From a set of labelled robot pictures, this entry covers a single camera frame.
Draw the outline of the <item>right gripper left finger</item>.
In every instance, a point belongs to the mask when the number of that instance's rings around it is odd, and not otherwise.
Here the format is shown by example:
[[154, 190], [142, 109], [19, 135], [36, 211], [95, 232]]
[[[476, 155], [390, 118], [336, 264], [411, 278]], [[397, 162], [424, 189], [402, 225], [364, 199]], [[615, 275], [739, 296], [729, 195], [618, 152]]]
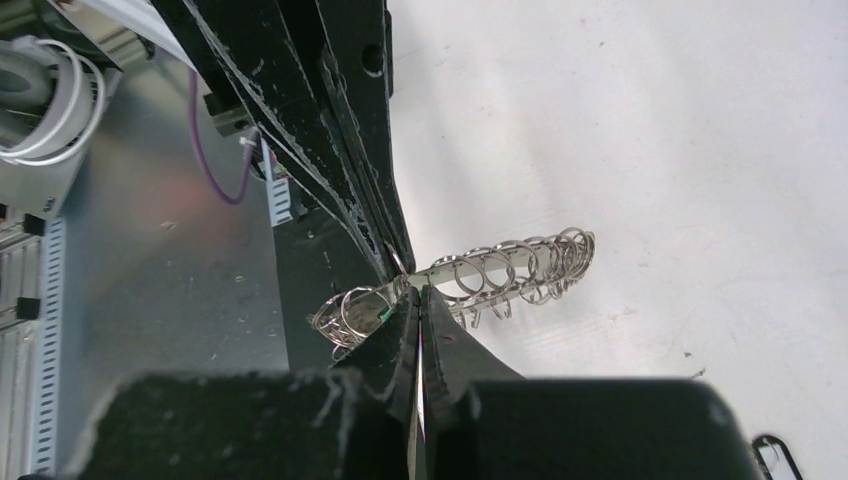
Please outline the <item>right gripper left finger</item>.
[[120, 384], [70, 479], [411, 479], [420, 295], [335, 365]]

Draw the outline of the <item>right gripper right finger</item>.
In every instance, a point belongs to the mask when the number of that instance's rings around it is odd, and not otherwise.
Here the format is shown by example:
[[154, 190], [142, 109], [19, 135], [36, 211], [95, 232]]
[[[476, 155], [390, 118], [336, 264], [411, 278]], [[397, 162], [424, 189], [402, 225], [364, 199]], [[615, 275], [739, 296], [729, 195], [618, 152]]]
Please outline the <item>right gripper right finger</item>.
[[758, 479], [728, 405], [685, 378], [529, 379], [421, 292], [432, 479]]

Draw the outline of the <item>metal disc with keyrings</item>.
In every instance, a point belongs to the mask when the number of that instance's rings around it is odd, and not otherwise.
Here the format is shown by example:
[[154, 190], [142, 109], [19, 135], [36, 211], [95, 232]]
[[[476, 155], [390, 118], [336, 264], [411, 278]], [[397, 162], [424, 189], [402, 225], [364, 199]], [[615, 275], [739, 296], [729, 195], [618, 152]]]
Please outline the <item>metal disc with keyrings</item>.
[[334, 345], [332, 358], [338, 360], [389, 319], [404, 289], [432, 287], [461, 328], [475, 329], [486, 312], [504, 320], [518, 301], [544, 305], [561, 299], [584, 278], [595, 252], [595, 234], [577, 227], [476, 247], [383, 285], [337, 293], [307, 320]]

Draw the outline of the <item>black tag key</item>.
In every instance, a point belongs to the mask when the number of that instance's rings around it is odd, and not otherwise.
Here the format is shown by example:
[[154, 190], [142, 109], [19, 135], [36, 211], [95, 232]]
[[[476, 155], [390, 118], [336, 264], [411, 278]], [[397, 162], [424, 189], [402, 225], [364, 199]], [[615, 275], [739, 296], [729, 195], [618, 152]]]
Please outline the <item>black tag key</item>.
[[802, 480], [787, 444], [772, 434], [762, 434], [752, 441], [752, 450], [763, 477], [767, 480]]

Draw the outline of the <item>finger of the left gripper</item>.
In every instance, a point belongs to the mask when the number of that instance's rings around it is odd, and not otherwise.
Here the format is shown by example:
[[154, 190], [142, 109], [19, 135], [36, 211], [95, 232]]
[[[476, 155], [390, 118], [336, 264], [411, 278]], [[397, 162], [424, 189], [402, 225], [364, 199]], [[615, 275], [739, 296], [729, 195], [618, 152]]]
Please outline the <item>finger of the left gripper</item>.
[[414, 267], [395, 182], [389, 102], [392, 17], [384, 1], [281, 1], [282, 18], [329, 136], [319, 182], [380, 275]]
[[293, 179], [350, 235], [313, 164], [330, 159], [329, 136], [318, 126], [279, 2], [158, 1], [154, 7], [199, 73], [226, 78], [264, 136], [285, 151]]

